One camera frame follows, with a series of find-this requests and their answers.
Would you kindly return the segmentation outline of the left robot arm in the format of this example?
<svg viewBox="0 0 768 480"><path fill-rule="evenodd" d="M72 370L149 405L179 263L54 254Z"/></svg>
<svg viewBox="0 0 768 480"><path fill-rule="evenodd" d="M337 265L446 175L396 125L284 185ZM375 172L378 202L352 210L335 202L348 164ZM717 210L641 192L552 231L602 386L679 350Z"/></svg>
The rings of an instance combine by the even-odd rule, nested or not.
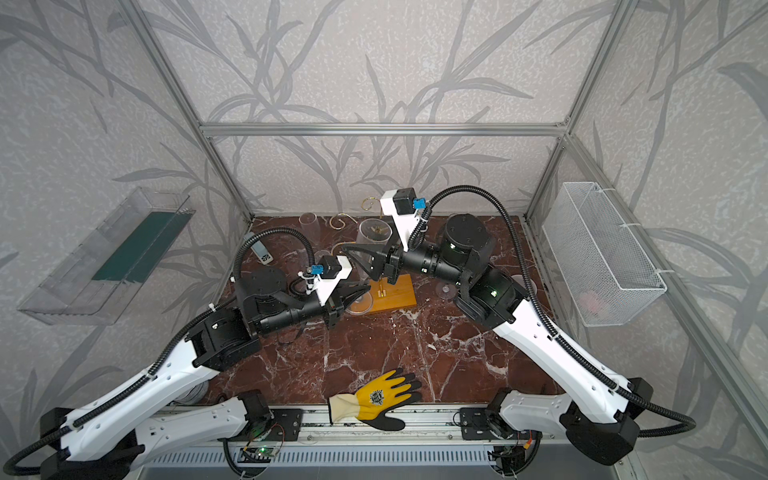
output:
<svg viewBox="0 0 768 480"><path fill-rule="evenodd" d="M303 244L309 267L297 275L306 291L295 296L285 273L264 268L245 275L246 253L270 236ZM40 437L4 464L8 476L41 479L123 479L174 449L229 439L270 411L257 392L162 420L172 400L216 377L261 347L260 337L312 319L334 325L369 286L350 280L357 256L317 258L309 240L292 228L264 230L245 240L232 268L234 293L182 327L146 369L115 390L78 409L54 408L40 420Z"/></svg>

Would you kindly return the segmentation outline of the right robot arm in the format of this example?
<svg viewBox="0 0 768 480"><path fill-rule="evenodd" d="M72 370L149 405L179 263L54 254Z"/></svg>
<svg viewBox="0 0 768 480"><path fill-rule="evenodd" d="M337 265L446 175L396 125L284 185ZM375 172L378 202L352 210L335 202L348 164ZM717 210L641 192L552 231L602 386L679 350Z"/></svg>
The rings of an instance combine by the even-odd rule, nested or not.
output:
<svg viewBox="0 0 768 480"><path fill-rule="evenodd" d="M487 200L500 214L521 262L521 281L492 264L495 240L471 214L450 217L437 244L426 241L429 219L443 199L459 193ZM561 395L509 390L490 413L503 431L558 433L582 454L613 465L640 438L674 436L695 429L695 420L652 402L644 379L628 379L607 368L571 339L544 312L534 291L521 240L502 203L486 190L448 187L430 201L411 188L390 190L380 200L396 236L386 244L353 243L342 251L373 280L395 283L402 272L420 273L457 287L461 312L533 360L562 389Z"/></svg>

